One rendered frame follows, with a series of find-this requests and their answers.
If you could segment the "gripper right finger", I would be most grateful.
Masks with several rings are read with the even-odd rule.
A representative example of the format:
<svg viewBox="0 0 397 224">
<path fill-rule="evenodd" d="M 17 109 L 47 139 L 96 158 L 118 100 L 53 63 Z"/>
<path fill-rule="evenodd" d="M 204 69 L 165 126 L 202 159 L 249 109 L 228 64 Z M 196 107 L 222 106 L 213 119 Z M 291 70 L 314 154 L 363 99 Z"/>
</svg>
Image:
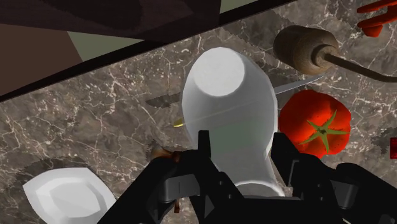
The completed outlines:
<svg viewBox="0 0 397 224">
<path fill-rule="evenodd" d="M 295 197 L 317 204 L 341 224 L 397 224 L 397 188 L 363 167 L 328 167 L 300 153 L 281 132 L 274 133 L 271 159 Z"/>
</svg>

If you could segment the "white bowl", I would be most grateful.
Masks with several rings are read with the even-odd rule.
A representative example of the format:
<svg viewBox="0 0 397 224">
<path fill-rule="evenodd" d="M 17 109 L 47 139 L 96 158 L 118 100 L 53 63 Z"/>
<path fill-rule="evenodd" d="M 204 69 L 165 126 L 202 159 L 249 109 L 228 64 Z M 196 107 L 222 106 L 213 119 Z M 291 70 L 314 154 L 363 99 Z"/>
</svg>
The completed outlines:
<svg viewBox="0 0 397 224">
<path fill-rule="evenodd" d="M 97 224 L 116 202 L 111 190 L 87 167 L 43 172 L 23 189 L 46 224 Z"/>
</svg>

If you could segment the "silver knife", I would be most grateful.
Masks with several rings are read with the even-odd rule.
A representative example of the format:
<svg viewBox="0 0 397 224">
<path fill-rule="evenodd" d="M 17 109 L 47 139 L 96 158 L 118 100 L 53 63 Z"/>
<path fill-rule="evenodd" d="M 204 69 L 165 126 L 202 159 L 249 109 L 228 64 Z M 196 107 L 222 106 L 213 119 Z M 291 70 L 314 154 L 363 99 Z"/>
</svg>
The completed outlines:
<svg viewBox="0 0 397 224">
<path fill-rule="evenodd" d="M 307 85 L 309 83 L 312 83 L 313 81 L 317 81 L 318 79 L 322 78 L 323 75 L 317 75 L 317 76 L 312 76 L 310 78 L 304 79 L 304 80 L 299 80 L 295 81 L 293 83 L 287 83 L 278 87 L 274 87 L 274 92 L 275 94 L 280 94 L 283 92 L 287 92 L 289 90 L 293 90 L 295 88 Z M 168 108 L 171 106 L 173 103 L 177 103 L 181 100 L 181 93 L 175 93 L 175 94 L 165 94 L 165 95 L 160 95 L 158 97 L 148 99 L 146 100 L 146 104 L 156 107 L 156 108 Z"/>
</svg>

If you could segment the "brown glossy object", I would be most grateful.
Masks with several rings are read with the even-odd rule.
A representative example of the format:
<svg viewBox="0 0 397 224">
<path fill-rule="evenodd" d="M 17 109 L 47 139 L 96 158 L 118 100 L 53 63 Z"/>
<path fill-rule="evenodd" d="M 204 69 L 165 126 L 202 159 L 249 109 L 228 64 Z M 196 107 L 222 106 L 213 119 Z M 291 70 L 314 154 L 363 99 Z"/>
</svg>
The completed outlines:
<svg viewBox="0 0 397 224">
<path fill-rule="evenodd" d="M 179 162 L 182 151 L 169 151 L 160 146 L 157 142 L 153 142 L 151 145 L 150 152 L 148 154 L 148 160 L 152 161 L 155 158 L 164 157 L 170 158 L 175 162 Z"/>
</svg>

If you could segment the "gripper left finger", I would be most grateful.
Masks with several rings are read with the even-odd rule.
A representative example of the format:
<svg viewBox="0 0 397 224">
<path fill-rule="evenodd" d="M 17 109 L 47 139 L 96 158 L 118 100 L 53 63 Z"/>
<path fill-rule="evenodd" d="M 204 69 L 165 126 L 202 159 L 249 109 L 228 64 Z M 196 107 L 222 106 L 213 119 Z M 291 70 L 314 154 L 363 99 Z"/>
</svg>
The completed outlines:
<svg viewBox="0 0 397 224">
<path fill-rule="evenodd" d="M 198 133 L 196 150 L 152 160 L 97 224 L 161 224 L 184 197 L 199 224 L 243 224 L 244 197 L 211 161 L 206 130 Z"/>
</svg>

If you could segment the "white vase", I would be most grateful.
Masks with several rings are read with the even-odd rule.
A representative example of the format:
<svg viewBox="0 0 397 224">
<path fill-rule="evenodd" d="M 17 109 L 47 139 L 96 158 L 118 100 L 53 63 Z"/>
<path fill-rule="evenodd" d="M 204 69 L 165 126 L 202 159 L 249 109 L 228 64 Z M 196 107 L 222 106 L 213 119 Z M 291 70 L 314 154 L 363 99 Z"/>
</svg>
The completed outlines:
<svg viewBox="0 0 397 224">
<path fill-rule="evenodd" d="M 283 196 L 268 153 L 277 132 L 277 99 L 269 77 L 251 59 L 225 47 L 193 64 L 181 96 L 193 147 L 208 130 L 211 160 L 243 195 Z"/>
</svg>

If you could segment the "red tomato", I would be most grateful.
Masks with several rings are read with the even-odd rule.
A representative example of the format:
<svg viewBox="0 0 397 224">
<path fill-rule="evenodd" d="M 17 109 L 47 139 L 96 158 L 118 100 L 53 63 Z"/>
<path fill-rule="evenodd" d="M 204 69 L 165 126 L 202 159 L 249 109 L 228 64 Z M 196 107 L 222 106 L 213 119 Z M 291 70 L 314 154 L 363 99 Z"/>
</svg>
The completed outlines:
<svg viewBox="0 0 397 224">
<path fill-rule="evenodd" d="M 334 97 L 302 90 L 281 109 L 278 128 L 299 152 L 322 158 L 345 149 L 351 118 L 351 112 Z"/>
</svg>

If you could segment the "red utensil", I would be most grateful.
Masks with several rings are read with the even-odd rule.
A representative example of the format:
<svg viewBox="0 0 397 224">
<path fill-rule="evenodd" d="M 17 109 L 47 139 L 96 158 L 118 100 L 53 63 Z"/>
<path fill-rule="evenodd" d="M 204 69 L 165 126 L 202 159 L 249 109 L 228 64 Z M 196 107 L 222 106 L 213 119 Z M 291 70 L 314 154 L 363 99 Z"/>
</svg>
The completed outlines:
<svg viewBox="0 0 397 224">
<path fill-rule="evenodd" d="M 384 14 L 362 20 L 357 24 L 366 36 L 378 37 L 384 24 L 389 24 L 397 20 L 397 0 L 378 0 L 374 3 L 361 6 L 356 10 L 357 13 L 369 13 L 379 11 L 385 7 L 387 11 Z"/>
</svg>

